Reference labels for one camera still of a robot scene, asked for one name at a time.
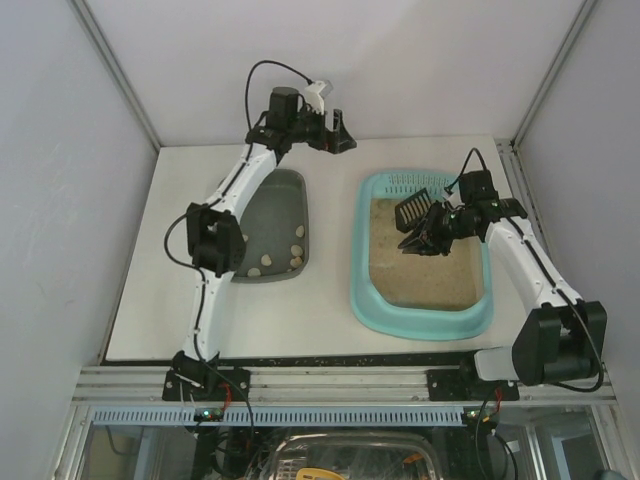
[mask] white wall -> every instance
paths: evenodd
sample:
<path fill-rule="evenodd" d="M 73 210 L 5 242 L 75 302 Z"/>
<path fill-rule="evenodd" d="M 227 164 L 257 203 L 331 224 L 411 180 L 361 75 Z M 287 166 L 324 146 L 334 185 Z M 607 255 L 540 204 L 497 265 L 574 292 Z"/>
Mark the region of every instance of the white wall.
<path fill-rule="evenodd" d="M 0 15 L 0 465 L 45 478 L 95 361 L 155 154 L 66 2 Z"/>
<path fill-rule="evenodd" d="M 600 2 L 523 145 L 566 277 L 609 313 L 604 358 L 640 445 L 640 2 Z"/>
<path fill-rule="evenodd" d="M 509 137 L 581 0 L 89 0 L 165 145 L 243 139 L 272 58 L 329 79 L 356 138 Z M 304 86 L 261 67 L 270 89 Z"/>

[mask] turquoise litter box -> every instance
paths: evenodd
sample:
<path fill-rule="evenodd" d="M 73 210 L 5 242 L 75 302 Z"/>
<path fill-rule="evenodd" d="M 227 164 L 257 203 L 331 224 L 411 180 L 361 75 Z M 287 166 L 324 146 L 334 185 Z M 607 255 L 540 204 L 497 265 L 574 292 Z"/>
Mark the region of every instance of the turquoise litter box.
<path fill-rule="evenodd" d="M 484 332 L 493 320 L 493 291 L 489 250 L 478 242 L 478 279 L 482 290 L 477 301 L 464 310 L 430 310 L 392 305 L 376 289 L 370 276 L 370 215 L 375 199 L 402 200 L 427 188 L 434 200 L 442 200 L 443 187 L 454 175 L 425 170 L 392 170 L 367 178 L 358 190 L 351 251 L 351 307 L 372 330 L 413 340 L 448 341 L 471 338 Z"/>

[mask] white table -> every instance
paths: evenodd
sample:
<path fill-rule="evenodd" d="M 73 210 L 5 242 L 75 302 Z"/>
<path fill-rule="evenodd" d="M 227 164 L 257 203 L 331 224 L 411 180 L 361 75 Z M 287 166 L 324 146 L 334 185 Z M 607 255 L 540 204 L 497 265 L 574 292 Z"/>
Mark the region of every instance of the white table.
<path fill-rule="evenodd" d="M 349 302 L 351 235 L 360 183 L 385 169 L 422 168 L 457 174 L 472 147 L 483 153 L 501 196 L 509 196 L 500 158 L 489 136 L 365 140 L 355 150 L 337 156 L 295 146 L 281 166 L 297 170 L 307 183 L 309 262 L 291 280 L 231 285 L 222 356 L 443 352 L 512 343 L 525 312 L 497 258 L 491 259 L 495 318 L 476 338 L 423 342 L 383 335 L 362 325 Z M 161 150 L 107 360 L 166 360 L 181 349 L 196 279 L 193 271 L 166 258 L 163 237 L 190 202 L 202 202 L 215 190 L 240 152 L 240 146 Z M 190 260 L 184 226 L 174 231 L 170 248 L 178 258 Z"/>

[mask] gray tray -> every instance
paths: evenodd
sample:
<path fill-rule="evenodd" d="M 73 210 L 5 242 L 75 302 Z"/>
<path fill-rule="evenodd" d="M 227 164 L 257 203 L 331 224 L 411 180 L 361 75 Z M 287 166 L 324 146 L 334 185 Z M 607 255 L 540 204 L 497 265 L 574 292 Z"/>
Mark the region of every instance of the gray tray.
<path fill-rule="evenodd" d="M 296 228 L 304 226 L 304 237 L 296 236 Z M 242 233 L 249 236 L 247 253 L 233 276 L 236 283 L 266 283 L 287 280 L 300 275 L 309 258 L 309 215 L 307 189 L 302 175 L 293 170 L 279 168 L 264 179 L 249 201 L 240 221 Z M 290 261 L 291 246 L 304 249 L 302 265 L 293 268 Z M 271 266 L 260 263 L 269 254 Z M 250 268 L 259 268 L 260 277 L 248 277 Z"/>

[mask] robotic hand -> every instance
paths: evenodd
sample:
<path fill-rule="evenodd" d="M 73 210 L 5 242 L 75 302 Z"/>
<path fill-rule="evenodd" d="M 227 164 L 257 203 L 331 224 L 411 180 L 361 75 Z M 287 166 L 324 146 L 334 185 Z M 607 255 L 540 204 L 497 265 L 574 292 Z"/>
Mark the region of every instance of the robotic hand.
<path fill-rule="evenodd" d="M 197 287 L 193 314 L 183 350 L 172 362 L 173 374 L 198 388 L 212 382 L 208 364 L 220 353 L 224 304 L 228 285 L 245 255 L 240 218 L 265 177 L 280 163 L 294 143 L 306 143 L 316 150 L 339 154 L 356 147 L 342 122 L 342 112 L 333 112 L 333 130 L 325 127 L 324 98 L 331 91 L 325 81 L 311 82 L 302 93 L 277 87 L 271 92 L 269 108 L 246 136 L 247 146 L 240 160 L 205 203 L 192 203 L 179 222 L 187 220 L 187 248 Z"/>
<path fill-rule="evenodd" d="M 406 254 L 448 255 L 454 240 L 477 236 L 502 261 L 528 317 L 513 346 L 475 353 L 471 370 L 479 379 L 538 385 L 597 373 L 598 382 L 588 391 L 597 390 L 604 376 L 600 361 L 607 323 L 604 308 L 600 302 L 585 302 L 562 278 L 533 235 L 525 210 L 514 198 L 499 198 L 479 152 L 473 149 L 469 156 L 474 151 L 484 169 L 465 174 L 463 168 L 445 189 L 451 194 L 459 183 L 461 205 L 425 202 L 422 191 L 396 207 L 398 229 L 410 231 L 398 248 Z M 421 203 L 429 204 L 426 212 L 418 211 L 417 205 L 408 208 L 421 195 Z"/>

